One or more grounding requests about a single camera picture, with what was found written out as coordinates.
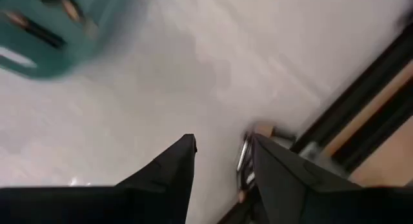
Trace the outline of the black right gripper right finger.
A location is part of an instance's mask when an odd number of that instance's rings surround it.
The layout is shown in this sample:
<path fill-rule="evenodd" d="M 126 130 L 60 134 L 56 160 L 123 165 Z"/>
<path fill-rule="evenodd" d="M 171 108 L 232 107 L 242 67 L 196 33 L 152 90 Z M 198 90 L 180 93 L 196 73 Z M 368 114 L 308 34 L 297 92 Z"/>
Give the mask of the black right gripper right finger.
<path fill-rule="evenodd" d="M 261 134 L 251 143 L 270 224 L 413 224 L 413 188 L 363 188 Z"/>

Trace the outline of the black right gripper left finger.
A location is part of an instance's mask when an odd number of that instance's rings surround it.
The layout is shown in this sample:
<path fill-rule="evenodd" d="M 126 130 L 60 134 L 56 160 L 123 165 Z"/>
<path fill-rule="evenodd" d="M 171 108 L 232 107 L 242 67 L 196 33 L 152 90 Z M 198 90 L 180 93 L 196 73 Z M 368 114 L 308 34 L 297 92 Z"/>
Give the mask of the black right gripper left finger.
<path fill-rule="evenodd" d="M 196 152 L 185 134 L 116 185 L 0 188 L 0 224 L 185 224 Z"/>

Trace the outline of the teal plastic bin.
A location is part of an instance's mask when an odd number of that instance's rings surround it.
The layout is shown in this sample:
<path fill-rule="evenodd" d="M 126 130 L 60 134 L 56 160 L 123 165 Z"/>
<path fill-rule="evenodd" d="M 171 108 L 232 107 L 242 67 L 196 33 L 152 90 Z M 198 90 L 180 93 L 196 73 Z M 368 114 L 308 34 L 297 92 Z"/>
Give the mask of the teal plastic bin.
<path fill-rule="evenodd" d="M 89 38 L 81 24 L 72 21 L 59 3 L 41 0 L 0 0 L 0 68 L 32 79 L 58 77 L 98 56 L 107 46 L 128 0 L 76 0 L 97 25 Z M 66 45 L 56 49 L 13 25 L 1 12 L 22 13 L 61 36 Z"/>

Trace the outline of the loose screws right edge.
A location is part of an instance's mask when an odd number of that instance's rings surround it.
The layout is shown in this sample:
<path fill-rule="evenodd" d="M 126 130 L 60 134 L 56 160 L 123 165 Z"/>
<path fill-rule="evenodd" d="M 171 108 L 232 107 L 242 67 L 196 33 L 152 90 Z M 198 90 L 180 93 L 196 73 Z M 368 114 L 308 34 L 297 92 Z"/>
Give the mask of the loose screws right edge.
<path fill-rule="evenodd" d="M 237 201 L 238 203 L 245 203 L 256 197 L 256 183 L 241 183 L 238 188 Z"/>
<path fill-rule="evenodd" d="M 250 139 L 250 134 L 245 132 L 236 167 L 237 187 L 239 190 L 248 190 L 252 181 L 252 179 L 248 178 L 253 172 Z"/>

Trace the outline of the black table frame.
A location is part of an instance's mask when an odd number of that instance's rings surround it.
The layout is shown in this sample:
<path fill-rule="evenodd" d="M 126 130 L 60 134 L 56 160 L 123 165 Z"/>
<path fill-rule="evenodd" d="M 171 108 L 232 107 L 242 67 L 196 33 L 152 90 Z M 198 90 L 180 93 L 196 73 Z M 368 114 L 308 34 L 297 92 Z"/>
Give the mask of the black table frame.
<path fill-rule="evenodd" d="M 303 134 L 271 122 L 246 132 L 363 188 L 413 188 L 413 23 Z M 256 183 L 252 160 L 251 143 L 248 178 Z M 217 224 L 270 224 L 257 185 L 254 199 L 237 202 Z"/>

